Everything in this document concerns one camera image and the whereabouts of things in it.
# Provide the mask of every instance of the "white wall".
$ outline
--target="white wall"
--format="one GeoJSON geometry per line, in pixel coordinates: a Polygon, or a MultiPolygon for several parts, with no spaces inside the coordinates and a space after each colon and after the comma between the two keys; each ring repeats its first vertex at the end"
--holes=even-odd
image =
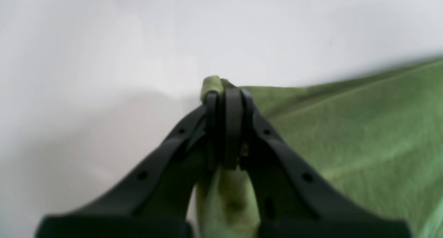
{"type": "Polygon", "coordinates": [[[311,85],[443,51],[443,0],[0,0],[0,237],[89,202],[204,77],[311,85]]]}

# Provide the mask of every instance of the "green cloth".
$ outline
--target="green cloth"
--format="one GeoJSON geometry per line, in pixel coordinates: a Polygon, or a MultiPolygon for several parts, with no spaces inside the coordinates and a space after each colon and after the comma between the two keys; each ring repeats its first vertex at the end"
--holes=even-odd
{"type": "MultiPolygon", "coordinates": [[[[205,80],[204,95],[232,86],[205,80]]],[[[443,237],[443,59],[304,88],[244,87],[335,189],[368,211],[443,237]]],[[[245,172],[218,169],[197,186],[201,237],[251,238],[259,224],[245,172]]]]}

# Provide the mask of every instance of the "folded cloth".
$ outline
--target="folded cloth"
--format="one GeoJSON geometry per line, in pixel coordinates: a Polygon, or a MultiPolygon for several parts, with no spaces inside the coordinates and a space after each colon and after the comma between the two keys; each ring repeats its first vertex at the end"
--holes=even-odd
{"type": "MultiPolygon", "coordinates": [[[[217,76],[201,95],[234,87],[217,76]]],[[[337,191],[417,238],[443,237],[443,59],[303,88],[247,86],[285,142],[337,191]]],[[[201,237],[251,238],[259,225],[246,172],[197,186],[201,237]]]]}

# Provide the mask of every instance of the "cloth fold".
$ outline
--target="cloth fold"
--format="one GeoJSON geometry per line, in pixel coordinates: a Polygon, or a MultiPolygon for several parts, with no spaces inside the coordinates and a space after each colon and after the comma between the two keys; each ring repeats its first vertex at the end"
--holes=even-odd
{"type": "MultiPolygon", "coordinates": [[[[201,95],[232,87],[205,79],[201,95]]],[[[443,237],[443,59],[302,88],[247,86],[286,143],[362,208],[443,237]]],[[[250,238],[260,222],[247,173],[197,186],[201,237],[250,238]]]]}

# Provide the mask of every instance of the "green towel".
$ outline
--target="green towel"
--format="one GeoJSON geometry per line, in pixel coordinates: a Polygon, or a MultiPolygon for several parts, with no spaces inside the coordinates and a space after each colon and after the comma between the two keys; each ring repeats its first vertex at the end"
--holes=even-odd
{"type": "MultiPolygon", "coordinates": [[[[209,77],[202,95],[232,87],[209,77]]],[[[443,237],[443,59],[304,88],[243,87],[335,189],[417,238],[443,237]]],[[[197,186],[201,237],[251,238],[258,226],[245,172],[218,169],[197,186]]]]}

